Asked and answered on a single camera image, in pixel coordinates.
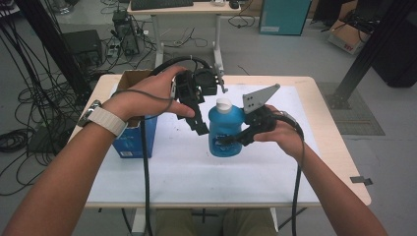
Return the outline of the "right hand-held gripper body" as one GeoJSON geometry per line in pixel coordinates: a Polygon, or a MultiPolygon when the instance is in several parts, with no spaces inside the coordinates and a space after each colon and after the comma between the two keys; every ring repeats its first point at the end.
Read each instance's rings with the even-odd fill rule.
{"type": "Polygon", "coordinates": [[[240,133],[240,143],[244,147],[254,141],[256,134],[269,132],[274,128],[275,120],[266,103],[279,88],[280,85],[275,84],[243,95],[244,123],[248,125],[248,128],[240,133]]]}

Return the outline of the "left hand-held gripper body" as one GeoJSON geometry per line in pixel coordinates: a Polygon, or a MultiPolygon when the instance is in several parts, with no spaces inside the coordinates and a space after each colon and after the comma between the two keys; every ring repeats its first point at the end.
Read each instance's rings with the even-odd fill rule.
{"type": "Polygon", "coordinates": [[[195,71],[186,70],[178,73],[171,86],[171,97],[192,108],[195,115],[201,114],[199,105],[205,101],[206,95],[217,95],[217,87],[227,92],[224,79],[215,69],[200,68],[195,71]]]}

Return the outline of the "blue bottle with white cap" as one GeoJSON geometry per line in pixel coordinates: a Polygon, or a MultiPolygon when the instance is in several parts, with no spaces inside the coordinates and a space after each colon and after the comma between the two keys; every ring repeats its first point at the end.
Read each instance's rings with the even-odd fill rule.
{"type": "Polygon", "coordinates": [[[242,145],[236,142],[223,144],[220,140],[241,132],[244,112],[233,105],[228,98],[218,98],[216,105],[209,111],[208,146],[212,155],[230,157],[237,155],[242,145]]]}

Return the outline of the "blue cardboard box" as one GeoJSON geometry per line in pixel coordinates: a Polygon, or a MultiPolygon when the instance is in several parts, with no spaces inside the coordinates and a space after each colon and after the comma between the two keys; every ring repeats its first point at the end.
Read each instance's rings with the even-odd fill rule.
{"type": "MultiPolygon", "coordinates": [[[[132,87],[142,79],[148,77],[150,70],[128,70],[125,71],[114,91],[124,90],[132,87]]],[[[152,156],[153,142],[155,137],[157,118],[146,117],[145,136],[147,147],[143,148],[141,121],[133,118],[128,121],[124,132],[113,142],[113,146],[121,158],[143,158],[144,150],[147,157],[152,156]]]]}

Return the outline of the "person's left hand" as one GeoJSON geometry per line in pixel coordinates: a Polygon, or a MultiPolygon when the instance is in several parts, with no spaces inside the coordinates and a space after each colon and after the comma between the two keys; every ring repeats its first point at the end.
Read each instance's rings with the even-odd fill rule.
{"type": "Polygon", "coordinates": [[[194,117],[195,112],[192,108],[170,98],[171,81],[183,71],[185,68],[182,66],[172,66],[156,76],[143,79],[128,91],[113,95],[102,107],[124,121],[163,112],[194,117]]]}

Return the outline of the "white table sheet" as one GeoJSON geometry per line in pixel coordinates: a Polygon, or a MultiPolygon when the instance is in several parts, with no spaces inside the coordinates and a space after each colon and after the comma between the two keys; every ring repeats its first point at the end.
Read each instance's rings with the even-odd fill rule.
{"type": "MultiPolygon", "coordinates": [[[[232,157],[209,152],[199,136],[170,113],[157,118],[149,159],[152,207],[280,205],[292,201],[297,163],[275,143],[252,143],[232,157]]],[[[145,203],[143,161],[111,148],[89,194],[90,207],[145,203]]]]}

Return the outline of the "desk with white legs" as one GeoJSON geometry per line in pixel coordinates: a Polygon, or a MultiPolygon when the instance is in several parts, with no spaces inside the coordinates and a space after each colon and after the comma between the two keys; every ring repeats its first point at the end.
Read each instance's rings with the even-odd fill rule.
{"type": "Polygon", "coordinates": [[[128,14],[132,16],[148,15],[151,18],[153,37],[156,43],[155,66],[163,62],[165,44],[160,39],[161,26],[168,28],[215,28],[212,47],[214,66],[221,74],[224,74],[224,64],[220,51],[220,26],[222,16],[238,15],[241,8],[233,9],[229,2],[222,6],[215,6],[211,2],[197,2],[193,6],[138,10],[132,9],[132,2],[128,5],[128,14]]]}

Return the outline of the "black computer tower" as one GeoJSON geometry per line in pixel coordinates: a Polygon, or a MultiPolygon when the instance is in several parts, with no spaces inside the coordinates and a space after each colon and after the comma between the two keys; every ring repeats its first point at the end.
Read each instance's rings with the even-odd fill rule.
{"type": "Polygon", "coordinates": [[[112,22],[124,54],[127,56],[139,54],[140,49],[131,16],[126,11],[116,10],[113,13],[112,22]]]}

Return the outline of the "wristwatch with white band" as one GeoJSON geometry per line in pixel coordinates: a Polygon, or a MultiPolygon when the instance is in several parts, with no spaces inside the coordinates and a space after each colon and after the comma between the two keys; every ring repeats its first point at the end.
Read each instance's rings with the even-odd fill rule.
{"type": "Polygon", "coordinates": [[[95,123],[119,137],[127,127],[127,123],[118,116],[102,108],[99,100],[94,100],[87,111],[81,116],[77,125],[84,127],[88,123],[95,123]]]}

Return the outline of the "black keyboard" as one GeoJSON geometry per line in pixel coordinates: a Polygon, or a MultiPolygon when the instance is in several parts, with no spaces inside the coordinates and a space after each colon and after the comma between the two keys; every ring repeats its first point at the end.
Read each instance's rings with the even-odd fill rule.
{"type": "Polygon", "coordinates": [[[193,6],[193,0],[131,0],[133,11],[193,6]]]}

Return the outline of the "white table leg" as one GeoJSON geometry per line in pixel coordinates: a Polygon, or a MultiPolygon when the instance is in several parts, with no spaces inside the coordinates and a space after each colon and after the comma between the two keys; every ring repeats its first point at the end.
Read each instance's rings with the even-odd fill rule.
{"type": "Polygon", "coordinates": [[[132,224],[132,235],[133,236],[146,236],[147,232],[147,220],[146,210],[144,208],[137,208],[134,220],[132,224]]]}
{"type": "Polygon", "coordinates": [[[278,229],[276,208],[275,207],[271,207],[269,209],[269,211],[270,211],[270,215],[272,217],[272,221],[273,221],[273,226],[274,226],[275,232],[278,233],[279,232],[279,229],[278,229]]]}

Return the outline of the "gray floor mat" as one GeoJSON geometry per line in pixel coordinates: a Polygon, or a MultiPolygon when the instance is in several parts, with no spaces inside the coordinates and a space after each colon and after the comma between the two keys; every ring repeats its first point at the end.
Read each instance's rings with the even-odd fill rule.
{"type": "Polygon", "coordinates": [[[318,88],[328,106],[331,117],[341,135],[384,136],[385,132],[374,114],[355,89],[341,108],[331,108],[328,97],[338,83],[318,83],[318,88]]]}

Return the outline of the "brown cardboard box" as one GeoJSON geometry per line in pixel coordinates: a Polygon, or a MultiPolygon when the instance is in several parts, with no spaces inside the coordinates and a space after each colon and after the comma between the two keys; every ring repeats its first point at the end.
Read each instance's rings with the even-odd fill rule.
{"type": "Polygon", "coordinates": [[[341,5],[338,19],[329,29],[328,42],[354,55],[359,53],[372,34],[354,15],[358,0],[341,5]]]}

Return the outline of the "black metal stand pole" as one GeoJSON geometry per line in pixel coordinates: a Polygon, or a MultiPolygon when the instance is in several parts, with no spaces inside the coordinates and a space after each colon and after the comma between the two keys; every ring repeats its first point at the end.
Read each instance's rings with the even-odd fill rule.
{"type": "Polygon", "coordinates": [[[75,94],[78,97],[89,98],[91,88],[40,0],[15,0],[15,2],[75,94]]]}
{"type": "Polygon", "coordinates": [[[359,85],[374,61],[382,51],[388,47],[388,42],[395,36],[395,32],[407,17],[417,12],[417,0],[392,0],[379,25],[371,35],[364,48],[356,57],[343,80],[333,93],[326,96],[331,109],[348,109],[352,92],[359,85]]]}

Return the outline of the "large black case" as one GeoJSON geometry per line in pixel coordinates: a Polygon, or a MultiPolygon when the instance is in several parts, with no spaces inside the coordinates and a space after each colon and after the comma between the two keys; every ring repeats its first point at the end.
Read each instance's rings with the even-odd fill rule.
{"type": "Polygon", "coordinates": [[[395,29],[373,68],[389,87],[411,88],[417,83],[417,11],[395,29]]]}

